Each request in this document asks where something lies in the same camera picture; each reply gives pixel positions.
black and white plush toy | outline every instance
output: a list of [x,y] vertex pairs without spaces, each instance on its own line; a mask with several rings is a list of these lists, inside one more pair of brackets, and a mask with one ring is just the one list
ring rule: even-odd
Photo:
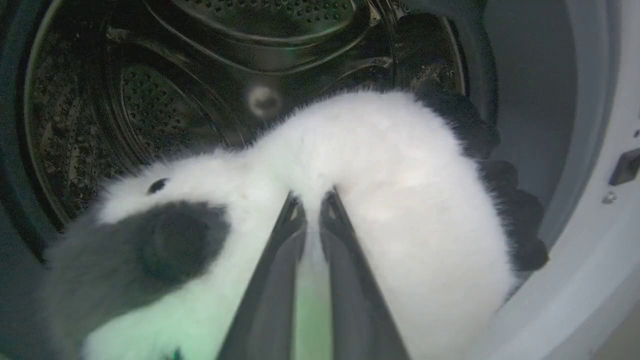
[[215,360],[289,192],[313,234],[335,187],[410,357],[461,359],[546,250],[531,250],[539,211],[518,212],[512,168],[464,139],[491,127],[443,104],[347,92],[243,151],[113,181],[48,253],[42,298],[61,358]]

plush toy body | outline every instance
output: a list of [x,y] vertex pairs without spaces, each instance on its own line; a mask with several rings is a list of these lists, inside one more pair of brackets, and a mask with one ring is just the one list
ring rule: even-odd
[[[49,254],[65,359],[215,360],[280,208],[336,187],[414,360],[461,359],[515,285],[503,219],[447,122],[404,92],[301,108],[249,149],[107,186]],[[310,264],[319,247],[305,247]]]

pinched fur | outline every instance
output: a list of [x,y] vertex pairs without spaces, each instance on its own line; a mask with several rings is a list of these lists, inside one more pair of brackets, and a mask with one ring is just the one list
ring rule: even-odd
[[440,116],[411,94],[369,91],[300,108],[245,151],[155,165],[111,184],[101,222],[207,201],[227,207],[230,234],[203,276],[92,331],[85,358],[158,360],[180,347],[188,360],[214,359],[287,192],[313,228],[333,186],[412,358],[461,359],[515,284],[501,220]]

white plush toy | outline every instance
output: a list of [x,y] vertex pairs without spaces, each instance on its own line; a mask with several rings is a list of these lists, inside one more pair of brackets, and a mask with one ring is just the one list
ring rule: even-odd
[[479,162],[450,125],[413,94],[347,92],[243,151],[110,183],[49,252],[43,300],[62,358],[161,360],[179,349],[215,360],[287,194],[312,233],[335,187],[411,358],[462,359],[517,265]]

plush toy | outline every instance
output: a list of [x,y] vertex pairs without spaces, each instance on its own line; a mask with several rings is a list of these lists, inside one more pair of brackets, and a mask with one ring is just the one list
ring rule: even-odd
[[[407,358],[461,359],[515,288],[516,272],[541,267],[547,254],[535,237],[539,204],[517,190],[513,167],[487,160],[495,131],[447,104],[346,92],[298,108],[245,150],[192,154],[107,184],[48,253],[42,298],[61,359],[219,359],[240,304],[251,302],[249,284],[267,272],[256,270],[265,249],[286,229],[283,214],[300,221],[283,238],[304,239],[291,250],[299,257],[291,359],[333,359],[340,341],[325,330],[342,320],[332,318],[337,288],[327,284],[360,280],[350,265],[336,279],[323,244],[345,236],[359,244],[384,300],[377,308],[388,310]],[[284,213],[285,204],[295,207]],[[353,231],[326,235],[345,218],[341,229]],[[264,282],[275,299],[288,293],[291,272],[273,273],[281,275]],[[252,336],[280,341],[282,302],[263,303]],[[371,315],[356,308],[342,315]],[[355,332],[353,348],[384,340],[366,325]],[[252,346],[225,359],[273,359],[264,346],[249,354]],[[348,360],[382,359],[367,351]]]

